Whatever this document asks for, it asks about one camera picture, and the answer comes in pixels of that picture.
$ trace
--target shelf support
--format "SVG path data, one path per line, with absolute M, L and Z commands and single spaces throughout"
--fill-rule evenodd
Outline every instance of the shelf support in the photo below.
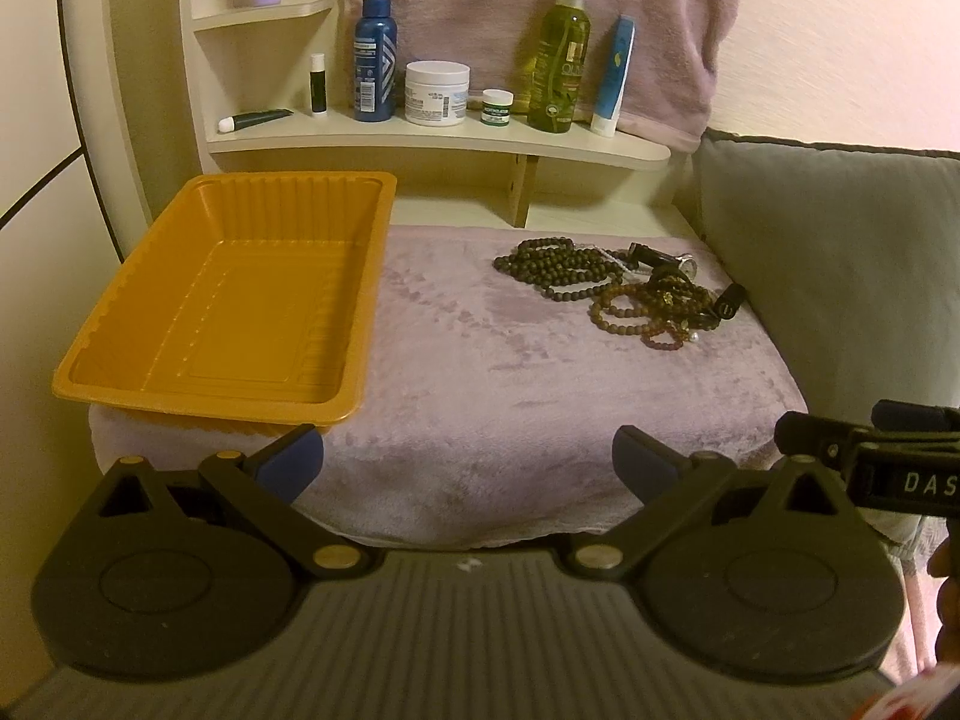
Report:
M 514 157 L 514 170 L 510 176 L 510 191 L 507 195 L 507 221 L 515 227 L 527 225 L 527 212 L 530 211 L 530 199 L 536 184 L 536 166 L 539 157 L 517 154 Z

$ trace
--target bead necklace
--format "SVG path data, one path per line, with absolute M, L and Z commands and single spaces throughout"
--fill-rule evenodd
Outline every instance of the bead necklace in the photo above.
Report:
M 606 251 L 606 255 L 623 265 L 608 260 L 601 250 L 575 248 L 570 238 L 534 238 L 518 244 L 513 254 L 497 257 L 493 267 L 501 274 L 541 288 L 550 300 L 582 300 L 595 298 L 611 284 L 620 283 L 624 269 L 629 269 L 627 252 Z M 555 290 L 586 283 L 598 285 L 573 292 Z
M 613 300 L 627 296 L 632 308 L 620 308 Z M 713 330 L 720 324 L 713 309 L 713 295 L 690 281 L 675 266 L 659 266 L 645 284 L 613 284 L 594 296 L 590 320 L 601 330 L 617 336 L 641 336 L 654 349 L 679 349 L 684 341 L 695 341 L 697 330 Z M 617 319 L 647 317 L 645 324 L 616 324 Z M 666 333 L 672 343 L 654 341 Z

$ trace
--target blue and white tube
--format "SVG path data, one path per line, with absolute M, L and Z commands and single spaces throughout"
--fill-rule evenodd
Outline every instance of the blue and white tube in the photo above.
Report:
M 590 129 L 597 135 L 613 138 L 616 122 L 620 118 L 620 105 L 623 103 L 623 89 L 627 83 L 627 67 L 634 52 L 634 35 L 637 25 L 629 16 L 620 16 L 613 30 L 613 46 L 607 71 L 600 84 L 597 103 L 593 107 L 593 120 Z

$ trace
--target green spray bottle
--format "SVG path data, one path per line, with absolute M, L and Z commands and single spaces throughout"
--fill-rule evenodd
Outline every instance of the green spray bottle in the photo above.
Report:
M 544 16 L 536 49 L 527 122 L 543 132 L 567 132 L 580 93 L 590 20 L 584 0 L 557 0 Z

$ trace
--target blue spray bottle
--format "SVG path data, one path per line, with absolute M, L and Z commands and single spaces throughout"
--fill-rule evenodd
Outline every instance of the blue spray bottle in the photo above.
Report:
M 363 0 L 363 18 L 353 33 L 353 117 L 386 122 L 394 114 L 397 22 L 390 0 Z

